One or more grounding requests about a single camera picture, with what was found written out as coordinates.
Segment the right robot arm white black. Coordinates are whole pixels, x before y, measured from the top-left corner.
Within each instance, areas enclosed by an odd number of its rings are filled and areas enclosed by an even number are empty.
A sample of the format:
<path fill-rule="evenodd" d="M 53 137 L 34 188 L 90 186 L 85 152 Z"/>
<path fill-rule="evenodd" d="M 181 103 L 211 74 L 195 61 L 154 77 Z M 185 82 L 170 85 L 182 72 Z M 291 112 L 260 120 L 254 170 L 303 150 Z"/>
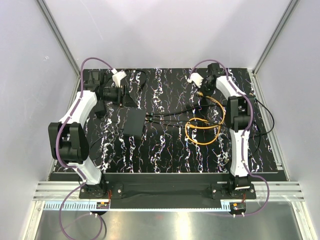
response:
<path fill-rule="evenodd" d="M 217 61 L 211 60 L 207 73 L 200 86 L 203 96 L 208 99 L 218 90 L 227 99 L 224 123 L 229 129 L 232 150 L 226 192 L 236 199 L 249 191 L 251 186 L 248 143 L 254 117 L 254 100 L 236 86 L 227 69 Z"/>

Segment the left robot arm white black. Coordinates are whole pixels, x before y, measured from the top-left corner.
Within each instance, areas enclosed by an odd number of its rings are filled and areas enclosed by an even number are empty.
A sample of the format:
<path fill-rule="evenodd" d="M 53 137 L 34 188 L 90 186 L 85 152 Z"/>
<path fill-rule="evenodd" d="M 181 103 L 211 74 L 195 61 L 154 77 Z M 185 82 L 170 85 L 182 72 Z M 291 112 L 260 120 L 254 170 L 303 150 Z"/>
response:
<path fill-rule="evenodd" d="M 108 193 L 108 186 L 102 172 L 90 158 L 90 145 L 84 132 L 85 122 L 93 109 L 104 111 L 103 102 L 113 102 L 123 106 L 125 87 L 121 80 L 124 71 L 111 70 L 114 87 L 104 86 L 104 79 L 80 82 L 79 91 L 67 113 L 48 126 L 52 157 L 66 169 L 74 170 L 82 179 L 82 188 L 97 198 Z"/>

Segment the black network switch box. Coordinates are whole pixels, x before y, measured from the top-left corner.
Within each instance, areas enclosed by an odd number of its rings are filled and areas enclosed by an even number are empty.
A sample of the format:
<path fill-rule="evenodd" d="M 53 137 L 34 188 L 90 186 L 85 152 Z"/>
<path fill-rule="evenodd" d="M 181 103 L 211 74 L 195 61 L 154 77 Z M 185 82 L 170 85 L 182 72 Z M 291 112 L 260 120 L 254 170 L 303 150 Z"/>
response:
<path fill-rule="evenodd" d="M 141 139 L 145 127 L 146 114 L 145 110 L 130 108 L 123 126 L 123 134 Z"/>

